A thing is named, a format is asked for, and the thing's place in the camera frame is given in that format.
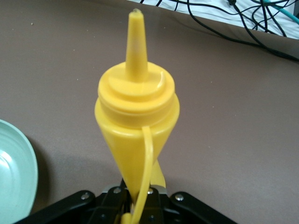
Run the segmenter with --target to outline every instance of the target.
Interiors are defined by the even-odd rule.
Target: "yellow cap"
[[[120,126],[152,126],[167,115],[174,90],[171,75],[147,60],[144,18],[135,9],[129,14],[126,62],[107,70],[99,83],[102,109]]]

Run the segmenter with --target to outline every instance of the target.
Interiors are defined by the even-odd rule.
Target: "yellow squeeze bottle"
[[[150,184],[165,187],[157,162],[179,115],[171,75],[148,62],[144,18],[129,14],[126,61],[100,79],[95,118],[130,192],[135,211],[125,223],[139,222]]]

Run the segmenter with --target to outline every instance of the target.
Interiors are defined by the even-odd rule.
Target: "bottle nozzle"
[[[133,82],[143,82],[148,75],[144,17],[139,9],[134,9],[128,21],[126,77]]]

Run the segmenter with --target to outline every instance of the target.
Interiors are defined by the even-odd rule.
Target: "light green bowl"
[[[0,120],[0,223],[29,215],[36,196],[36,155],[26,136]]]

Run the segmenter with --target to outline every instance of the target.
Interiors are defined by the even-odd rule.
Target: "tabletop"
[[[94,104],[101,75],[125,60],[134,8],[149,61],[171,73],[180,101],[158,158],[168,193],[186,191],[240,224],[299,223],[299,64],[220,38],[189,15],[119,0],[0,3],[0,119],[36,153],[32,212],[121,180]],[[202,21],[250,40],[243,28]],[[255,34],[299,57],[297,40]]]

